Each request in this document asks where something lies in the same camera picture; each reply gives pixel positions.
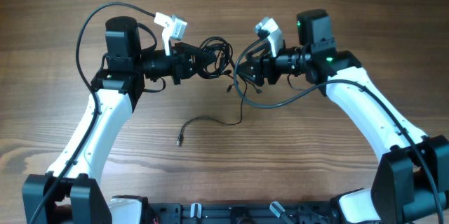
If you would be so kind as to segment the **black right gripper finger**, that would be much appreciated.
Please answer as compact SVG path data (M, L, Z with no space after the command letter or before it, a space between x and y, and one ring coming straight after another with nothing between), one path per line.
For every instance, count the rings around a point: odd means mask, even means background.
M237 66L237 74L245 80L255 84L263 85L263 70L259 60L240 62Z
M268 46L259 46L257 48L254 48L254 49L250 50L249 52L247 52L245 54L245 57L246 58L252 58L254 55L256 55L258 53L264 54L266 52L268 52L268 53L271 52L270 47L268 47Z

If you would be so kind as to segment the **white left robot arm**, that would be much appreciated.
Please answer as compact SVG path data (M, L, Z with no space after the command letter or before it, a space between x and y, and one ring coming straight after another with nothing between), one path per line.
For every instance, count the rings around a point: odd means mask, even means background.
M100 181L105 163L122 126L128 121L145 80L171 77L175 84L193 77L215 56L183 43L187 22L156 13L163 27L163 49L142 48L136 19L115 17L105 23L107 52L88 84L86 111L69 143L43 175L30 175L22 187L28 223L156 223L158 216L146 197L118 196L107 201Z

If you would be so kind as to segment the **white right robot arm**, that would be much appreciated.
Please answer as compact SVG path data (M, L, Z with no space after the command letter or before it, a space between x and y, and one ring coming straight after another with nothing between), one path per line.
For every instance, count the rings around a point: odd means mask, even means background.
M304 74L311 90L338 105L370 144L378 160L371 187L328 202L325 223L412 223L448 208L448 140L428 136L377 89L361 62L339 51L323 9L297 15L299 46L288 48L275 20L255 26L257 40L236 61L235 77L257 86L281 75Z

